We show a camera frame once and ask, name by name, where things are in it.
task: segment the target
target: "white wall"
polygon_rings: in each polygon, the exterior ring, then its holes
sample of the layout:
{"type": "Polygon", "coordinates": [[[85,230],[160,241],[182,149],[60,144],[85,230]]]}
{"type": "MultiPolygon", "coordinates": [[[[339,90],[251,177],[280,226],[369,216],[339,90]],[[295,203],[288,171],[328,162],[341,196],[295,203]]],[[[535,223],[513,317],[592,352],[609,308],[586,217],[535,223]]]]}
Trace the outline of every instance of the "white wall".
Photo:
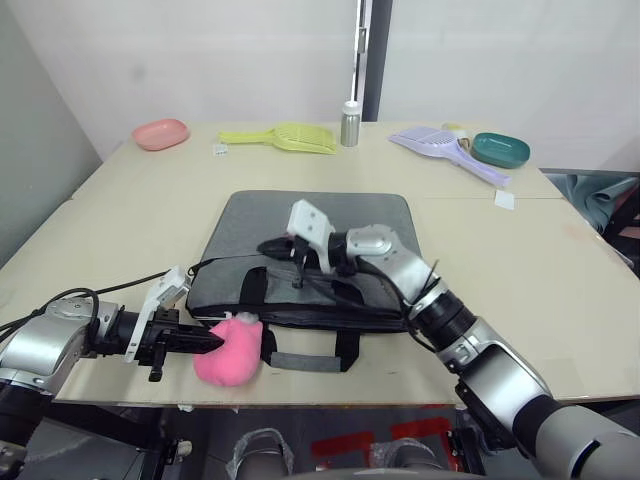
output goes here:
{"type": "Polygon", "coordinates": [[[0,0],[0,267],[99,164],[0,0]]]}
{"type": "Polygon", "coordinates": [[[380,120],[488,125],[540,166],[640,171],[637,0],[395,0],[380,120]]]}
{"type": "Polygon", "coordinates": [[[355,0],[9,0],[104,159],[136,126],[330,121],[353,73],[355,0]]]}

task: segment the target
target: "green bowl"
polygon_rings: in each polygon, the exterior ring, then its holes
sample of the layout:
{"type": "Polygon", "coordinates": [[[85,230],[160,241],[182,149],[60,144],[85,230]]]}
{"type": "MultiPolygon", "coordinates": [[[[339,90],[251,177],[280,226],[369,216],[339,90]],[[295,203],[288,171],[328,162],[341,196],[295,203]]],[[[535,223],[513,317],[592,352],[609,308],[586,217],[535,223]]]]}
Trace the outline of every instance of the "green bowl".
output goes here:
{"type": "Polygon", "coordinates": [[[479,133],[473,139],[471,155],[481,162],[502,168],[518,168],[529,160],[531,149],[522,140],[497,133],[479,133]]]}

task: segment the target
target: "silver bottle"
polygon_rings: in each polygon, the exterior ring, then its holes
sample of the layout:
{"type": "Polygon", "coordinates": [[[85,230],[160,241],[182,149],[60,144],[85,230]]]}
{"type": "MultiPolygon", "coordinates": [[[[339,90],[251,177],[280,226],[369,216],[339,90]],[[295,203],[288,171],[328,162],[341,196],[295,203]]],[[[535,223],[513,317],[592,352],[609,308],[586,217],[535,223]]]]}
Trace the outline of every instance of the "silver bottle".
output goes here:
{"type": "Polygon", "coordinates": [[[340,125],[340,143],[345,147],[355,147],[360,133],[361,107],[358,102],[349,100],[342,107],[342,124],[340,125]]]}

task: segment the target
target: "pink stuffed toy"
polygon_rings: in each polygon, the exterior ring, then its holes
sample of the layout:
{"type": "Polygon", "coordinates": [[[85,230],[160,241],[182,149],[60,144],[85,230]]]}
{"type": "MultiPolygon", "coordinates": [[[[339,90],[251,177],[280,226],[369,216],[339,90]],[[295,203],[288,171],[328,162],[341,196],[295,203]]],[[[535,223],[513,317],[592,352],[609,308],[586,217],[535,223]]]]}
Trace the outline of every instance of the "pink stuffed toy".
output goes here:
{"type": "Polygon", "coordinates": [[[193,356],[201,380],[233,387],[247,383],[260,364],[262,323],[257,315],[239,313],[209,330],[224,340],[220,348],[193,356]]]}

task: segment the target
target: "gray laptop bag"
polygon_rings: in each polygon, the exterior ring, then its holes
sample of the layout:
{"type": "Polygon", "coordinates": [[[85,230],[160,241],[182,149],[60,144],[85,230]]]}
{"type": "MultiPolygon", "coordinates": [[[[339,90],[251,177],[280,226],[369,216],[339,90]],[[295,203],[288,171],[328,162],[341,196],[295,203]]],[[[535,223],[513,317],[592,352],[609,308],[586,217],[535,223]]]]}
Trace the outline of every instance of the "gray laptop bag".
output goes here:
{"type": "Polygon", "coordinates": [[[196,268],[186,307],[205,325],[227,312],[253,312],[265,325],[262,358],[274,367],[313,371],[346,371],[358,357],[361,333],[405,330],[393,290],[380,277],[349,277],[305,270],[330,295],[303,285],[292,262],[261,255],[256,247],[285,233],[291,205],[306,199],[324,211],[337,232],[372,223],[392,227],[408,249],[420,255],[411,214],[398,195],[243,191],[231,196],[196,268]],[[336,302],[332,298],[344,298],[336,302]],[[366,309],[357,309],[358,303],[366,309]],[[277,351],[268,325],[333,330],[336,356],[318,357],[277,351]]]}

